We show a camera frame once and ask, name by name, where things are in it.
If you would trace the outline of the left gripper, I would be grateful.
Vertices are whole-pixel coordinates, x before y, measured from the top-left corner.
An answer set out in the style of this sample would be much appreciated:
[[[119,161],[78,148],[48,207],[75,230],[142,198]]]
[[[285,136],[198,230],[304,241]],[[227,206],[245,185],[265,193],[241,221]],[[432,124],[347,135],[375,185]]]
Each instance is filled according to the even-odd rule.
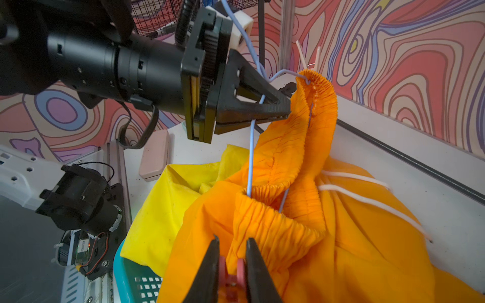
[[[211,143],[213,132],[222,135],[249,127],[252,121],[274,122],[290,115],[289,98],[239,52],[230,50],[226,64],[232,25],[215,10],[202,8],[188,38],[181,84],[190,140]],[[216,117],[220,90],[222,114]]]

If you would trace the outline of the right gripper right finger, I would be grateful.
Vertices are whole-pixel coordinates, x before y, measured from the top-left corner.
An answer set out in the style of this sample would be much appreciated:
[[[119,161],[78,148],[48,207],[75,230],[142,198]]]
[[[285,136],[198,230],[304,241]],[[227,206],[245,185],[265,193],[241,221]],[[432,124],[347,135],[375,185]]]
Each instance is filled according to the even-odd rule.
[[[246,241],[246,280],[248,302],[283,302],[254,238]]]

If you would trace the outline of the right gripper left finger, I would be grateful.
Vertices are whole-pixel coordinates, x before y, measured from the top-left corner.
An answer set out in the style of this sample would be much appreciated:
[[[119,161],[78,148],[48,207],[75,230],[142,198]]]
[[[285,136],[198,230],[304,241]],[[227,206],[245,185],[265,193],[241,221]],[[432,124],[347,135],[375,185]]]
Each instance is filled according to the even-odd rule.
[[[210,242],[197,274],[183,303],[217,302],[219,289],[220,241],[217,236]]]

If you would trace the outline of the red clothespin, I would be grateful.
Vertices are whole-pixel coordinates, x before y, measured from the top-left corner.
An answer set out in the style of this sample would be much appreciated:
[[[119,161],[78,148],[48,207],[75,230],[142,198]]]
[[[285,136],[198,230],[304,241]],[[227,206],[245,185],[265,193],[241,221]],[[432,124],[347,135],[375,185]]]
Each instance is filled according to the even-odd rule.
[[[219,257],[217,294],[218,302],[248,302],[246,263],[243,259],[237,260],[236,274],[231,275],[227,270],[226,258]]]

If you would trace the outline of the blue wire hanger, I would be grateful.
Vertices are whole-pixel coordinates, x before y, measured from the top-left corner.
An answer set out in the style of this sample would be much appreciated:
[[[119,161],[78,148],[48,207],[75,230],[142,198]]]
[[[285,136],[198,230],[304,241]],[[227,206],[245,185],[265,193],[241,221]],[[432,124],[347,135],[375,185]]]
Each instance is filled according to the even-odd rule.
[[[246,30],[243,29],[241,23],[235,17],[235,14],[232,12],[231,7],[229,6],[229,3],[227,1],[224,1],[224,0],[222,0],[221,3],[222,3],[222,6],[224,7],[226,13],[228,14],[228,17],[232,20],[232,22],[236,25],[236,28],[241,33],[241,35],[242,35],[242,37],[243,37],[243,39],[244,39],[244,41],[245,41],[245,43],[248,47],[250,55],[253,59],[253,62],[256,64],[256,71],[261,77],[263,77],[263,79],[268,80],[269,82],[272,82],[276,78],[278,78],[279,76],[281,76],[283,74],[291,74],[291,75],[296,76],[297,78],[303,79],[307,85],[310,84],[310,81],[309,81],[309,79],[307,79],[307,77],[300,75],[300,74],[297,74],[296,72],[290,71],[288,69],[282,69],[282,70],[278,71],[275,76],[268,79],[266,77],[264,71],[263,71],[261,63],[259,63],[259,57],[256,55],[255,48],[252,44],[251,39],[249,38],[248,34],[246,33]],[[256,127],[256,119],[254,118],[254,113],[251,112],[250,117],[252,118],[252,120],[250,122],[250,131],[251,131],[250,132],[250,156],[249,156],[250,164],[249,164],[249,169],[248,169],[248,187],[246,189],[246,195],[249,198],[251,198],[251,193],[252,193],[252,188],[253,188],[252,187],[252,185],[253,185],[253,164],[254,164],[254,148],[255,148],[254,131],[255,131],[255,127]]]

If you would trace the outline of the yellow shorts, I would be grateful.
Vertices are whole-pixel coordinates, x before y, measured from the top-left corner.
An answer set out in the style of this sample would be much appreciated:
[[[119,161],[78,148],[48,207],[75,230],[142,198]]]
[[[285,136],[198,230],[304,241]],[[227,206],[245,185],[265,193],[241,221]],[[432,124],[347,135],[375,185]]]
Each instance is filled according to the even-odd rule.
[[[169,164],[137,213],[120,256],[163,276],[185,212],[217,181],[239,171],[248,157],[248,149],[228,145],[218,162]]]

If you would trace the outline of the orange shorts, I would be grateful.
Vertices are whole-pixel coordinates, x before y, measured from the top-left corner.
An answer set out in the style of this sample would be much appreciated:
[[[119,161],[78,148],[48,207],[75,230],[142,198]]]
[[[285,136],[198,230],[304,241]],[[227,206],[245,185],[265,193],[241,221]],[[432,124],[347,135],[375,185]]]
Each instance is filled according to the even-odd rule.
[[[382,184],[330,156],[332,84],[304,70],[288,119],[259,137],[254,163],[205,188],[174,241],[159,302],[182,302],[210,241],[234,273],[254,239],[285,302],[483,302],[432,265],[415,216]]]

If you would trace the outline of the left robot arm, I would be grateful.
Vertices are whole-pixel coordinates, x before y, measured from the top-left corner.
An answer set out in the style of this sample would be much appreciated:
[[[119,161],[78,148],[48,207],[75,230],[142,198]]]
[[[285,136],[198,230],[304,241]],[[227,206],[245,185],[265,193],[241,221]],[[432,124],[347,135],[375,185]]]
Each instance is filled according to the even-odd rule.
[[[135,144],[143,148],[160,111],[183,115],[189,139],[210,143],[251,122],[286,119],[290,101],[230,48],[232,20],[194,1],[181,5],[175,43],[138,35],[127,1],[2,1],[1,95],[32,95],[39,114],[65,131],[87,127],[105,99],[152,113]],[[95,280],[114,261],[127,211],[121,184],[77,164],[43,164],[34,144],[19,164],[1,152],[2,194],[64,231],[94,236]]]

